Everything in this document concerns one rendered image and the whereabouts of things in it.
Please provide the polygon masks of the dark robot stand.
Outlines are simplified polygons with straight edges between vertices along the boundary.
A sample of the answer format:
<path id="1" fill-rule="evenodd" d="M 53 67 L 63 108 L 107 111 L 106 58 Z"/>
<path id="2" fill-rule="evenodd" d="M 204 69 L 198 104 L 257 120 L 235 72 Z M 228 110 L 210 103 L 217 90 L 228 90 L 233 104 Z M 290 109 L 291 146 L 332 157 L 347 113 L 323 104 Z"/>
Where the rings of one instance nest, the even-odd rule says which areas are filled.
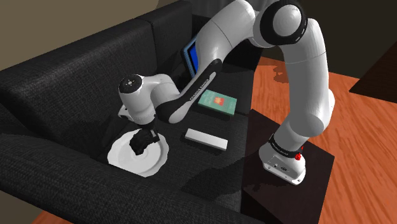
<path id="1" fill-rule="evenodd" d="M 335 157 L 306 142 L 303 183 L 288 183 L 266 171 L 258 155 L 260 146 L 278 127 L 254 109 L 249 112 L 241 213 L 265 224 L 318 224 Z"/>

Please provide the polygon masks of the white flat box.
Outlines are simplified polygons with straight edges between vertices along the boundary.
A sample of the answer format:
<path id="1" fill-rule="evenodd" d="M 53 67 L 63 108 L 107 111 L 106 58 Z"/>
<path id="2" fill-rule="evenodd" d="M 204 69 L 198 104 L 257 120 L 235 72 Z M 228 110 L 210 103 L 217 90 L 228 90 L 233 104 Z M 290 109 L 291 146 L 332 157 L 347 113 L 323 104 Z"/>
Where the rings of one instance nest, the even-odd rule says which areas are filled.
<path id="1" fill-rule="evenodd" d="M 222 151 L 226 151 L 228 145 L 228 141 L 226 139 L 206 134 L 194 129 L 188 129 L 186 131 L 185 138 Z"/>

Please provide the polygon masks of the blue tablet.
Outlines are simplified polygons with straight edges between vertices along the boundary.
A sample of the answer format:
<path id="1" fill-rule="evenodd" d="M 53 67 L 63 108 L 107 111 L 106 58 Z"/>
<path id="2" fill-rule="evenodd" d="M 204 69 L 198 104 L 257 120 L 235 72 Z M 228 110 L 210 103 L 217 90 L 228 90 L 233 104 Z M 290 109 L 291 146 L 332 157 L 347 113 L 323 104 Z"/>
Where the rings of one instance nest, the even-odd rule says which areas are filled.
<path id="1" fill-rule="evenodd" d="M 181 55 L 183 56 L 185 68 L 187 69 L 191 78 L 196 75 L 198 70 L 198 57 L 195 47 L 196 40 L 197 36 L 194 36 L 181 50 Z"/>

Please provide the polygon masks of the white plate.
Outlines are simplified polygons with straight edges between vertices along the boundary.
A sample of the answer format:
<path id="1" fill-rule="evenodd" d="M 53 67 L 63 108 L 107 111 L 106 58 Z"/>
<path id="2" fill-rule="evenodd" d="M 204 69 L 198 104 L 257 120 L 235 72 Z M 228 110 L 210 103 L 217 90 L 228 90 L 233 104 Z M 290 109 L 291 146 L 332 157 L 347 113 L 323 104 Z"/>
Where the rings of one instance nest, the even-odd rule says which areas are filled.
<path id="1" fill-rule="evenodd" d="M 149 144 L 141 155 L 136 155 L 129 142 L 138 132 L 139 129 L 136 129 L 118 138 L 112 144 L 107 160 L 109 164 L 139 176 L 152 176 L 166 163 L 169 145 L 164 136 L 159 134 L 158 142 Z"/>

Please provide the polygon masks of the black sofa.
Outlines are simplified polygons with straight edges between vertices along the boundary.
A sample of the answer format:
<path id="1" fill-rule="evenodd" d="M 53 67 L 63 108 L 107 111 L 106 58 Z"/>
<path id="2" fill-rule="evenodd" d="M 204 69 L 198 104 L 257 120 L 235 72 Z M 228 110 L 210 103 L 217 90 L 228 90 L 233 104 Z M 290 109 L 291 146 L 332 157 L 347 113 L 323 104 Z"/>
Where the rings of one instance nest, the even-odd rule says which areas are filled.
<path id="1" fill-rule="evenodd" d="M 253 76 L 261 49 L 245 40 L 210 83 L 237 99 L 228 117 L 193 106 L 157 122 L 166 163 L 147 178 L 112 165 L 112 143 L 136 125 L 118 116 L 128 74 L 190 74 L 181 50 L 207 22 L 178 1 L 0 71 L 0 190 L 74 224 L 264 224 L 240 211 Z M 222 151 L 185 138 L 194 129 Z"/>

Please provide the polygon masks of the green book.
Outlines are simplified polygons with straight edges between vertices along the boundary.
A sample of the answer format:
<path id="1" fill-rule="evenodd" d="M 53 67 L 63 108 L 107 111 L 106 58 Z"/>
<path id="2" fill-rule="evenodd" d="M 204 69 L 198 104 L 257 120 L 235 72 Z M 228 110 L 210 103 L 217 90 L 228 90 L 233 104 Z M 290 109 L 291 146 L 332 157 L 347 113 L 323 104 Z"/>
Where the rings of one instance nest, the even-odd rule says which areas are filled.
<path id="1" fill-rule="evenodd" d="M 198 105 L 228 116 L 234 116 L 237 105 L 236 98 L 206 90 L 200 97 Z"/>

